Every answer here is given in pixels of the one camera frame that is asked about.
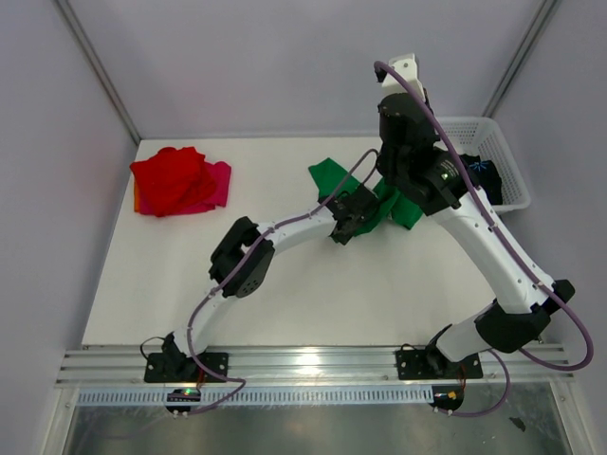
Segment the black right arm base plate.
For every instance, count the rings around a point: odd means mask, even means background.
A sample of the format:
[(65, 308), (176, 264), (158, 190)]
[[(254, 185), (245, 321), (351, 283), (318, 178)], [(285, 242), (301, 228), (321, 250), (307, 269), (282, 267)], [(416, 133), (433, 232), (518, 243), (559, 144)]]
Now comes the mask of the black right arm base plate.
[(395, 350), (395, 367), (401, 380), (481, 379), (484, 377), (479, 355), (463, 360), (447, 360), (431, 347), (416, 347), (405, 343)]

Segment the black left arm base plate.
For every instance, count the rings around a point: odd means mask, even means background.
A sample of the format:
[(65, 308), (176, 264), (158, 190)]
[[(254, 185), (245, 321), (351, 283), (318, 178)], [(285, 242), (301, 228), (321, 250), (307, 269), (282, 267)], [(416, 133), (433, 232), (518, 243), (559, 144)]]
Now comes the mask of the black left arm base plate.
[[(216, 374), (226, 375), (229, 369), (229, 354), (225, 352), (203, 352), (198, 360)], [(152, 353), (147, 357), (145, 383), (223, 383), (208, 373), (205, 373), (191, 357), (184, 355), (172, 361), (164, 353)]]

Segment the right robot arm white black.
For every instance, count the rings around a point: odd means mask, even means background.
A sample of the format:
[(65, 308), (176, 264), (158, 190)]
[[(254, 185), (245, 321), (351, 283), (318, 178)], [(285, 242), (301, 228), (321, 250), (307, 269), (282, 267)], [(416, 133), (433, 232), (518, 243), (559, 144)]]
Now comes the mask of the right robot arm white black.
[(559, 309), (549, 295), (568, 301), (573, 285), (534, 266), (495, 213), (483, 217), (491, 210), (486, 193), (467, 188), (465, 164), (436, 147), (438, 135), (411, 95), (388, 95), (377, 110), (380, 174), (451, 235), (495, 294), (480, 313), (432, 339), (424, 355), (428, 371), (446, 376), (470, 355), (489, 349), (510, 354), (537, 339)]

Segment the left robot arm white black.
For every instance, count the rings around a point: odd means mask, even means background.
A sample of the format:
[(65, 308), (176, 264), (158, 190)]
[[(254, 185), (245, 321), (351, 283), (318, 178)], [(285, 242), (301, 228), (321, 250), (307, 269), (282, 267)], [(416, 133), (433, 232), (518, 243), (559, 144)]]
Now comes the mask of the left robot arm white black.
[(248, 217), (238, 219), (211, 255), (212, 288), (185, 325), (164, 338), (148, 369), (180, 381), (193, 378), (198, 355), (209, 346), (217, 321), (259, 289), (275, 257), (322, 238), (346, 245), (378, 207), (377, 196), (360, 184), (350, 192), (333, 191), (313, 209), (279, 221), (257, 224)]

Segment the green t shirt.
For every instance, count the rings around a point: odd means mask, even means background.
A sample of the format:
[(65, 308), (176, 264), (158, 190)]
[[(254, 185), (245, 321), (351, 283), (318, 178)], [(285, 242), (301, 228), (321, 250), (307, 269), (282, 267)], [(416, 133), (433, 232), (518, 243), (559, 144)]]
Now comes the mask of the green t shirt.
[[(346, 170), (331, 158), (310, 166), (308, 171), (319, 191), (319, 203), (323, 203), (346, 176)], [(423, 215), (416, 204), (388, 186), (383, 178), (368, 189), (349, 176), (326, 207), (338, 221), (331, 238), (342, 245), (353, 237), (370, 233), (385, 220), (412, 229)]]

